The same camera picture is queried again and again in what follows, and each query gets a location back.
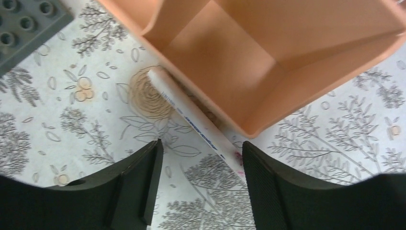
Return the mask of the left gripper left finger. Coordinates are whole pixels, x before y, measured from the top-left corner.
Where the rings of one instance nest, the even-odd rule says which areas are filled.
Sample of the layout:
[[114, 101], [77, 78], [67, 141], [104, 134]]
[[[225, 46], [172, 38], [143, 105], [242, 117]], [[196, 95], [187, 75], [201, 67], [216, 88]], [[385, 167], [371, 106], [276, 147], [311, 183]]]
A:
[[163, 163], [160, 139], [65, 186], [0, 178], [3, 230], [145, 230], [152, 222]]

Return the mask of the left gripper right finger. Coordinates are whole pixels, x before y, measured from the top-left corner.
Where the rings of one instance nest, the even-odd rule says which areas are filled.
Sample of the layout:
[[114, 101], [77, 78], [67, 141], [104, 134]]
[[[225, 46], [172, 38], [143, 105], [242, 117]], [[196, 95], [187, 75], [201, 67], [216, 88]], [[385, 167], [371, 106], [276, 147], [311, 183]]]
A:
[[259, 230], [403, 230], [406, 175], [378, 174], [352, 185], [314, 178], [249, 141], [243, 166]]

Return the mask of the white marker black cap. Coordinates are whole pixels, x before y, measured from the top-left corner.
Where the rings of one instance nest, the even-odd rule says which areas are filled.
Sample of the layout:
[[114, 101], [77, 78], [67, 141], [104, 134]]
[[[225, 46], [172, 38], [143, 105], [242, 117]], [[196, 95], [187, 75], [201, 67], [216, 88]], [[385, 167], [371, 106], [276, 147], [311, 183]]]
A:
[[165, 70], [154, 67], [148, 71], [147, 76], [161, 96], [245, 182], [241, 151], [223, 135]]

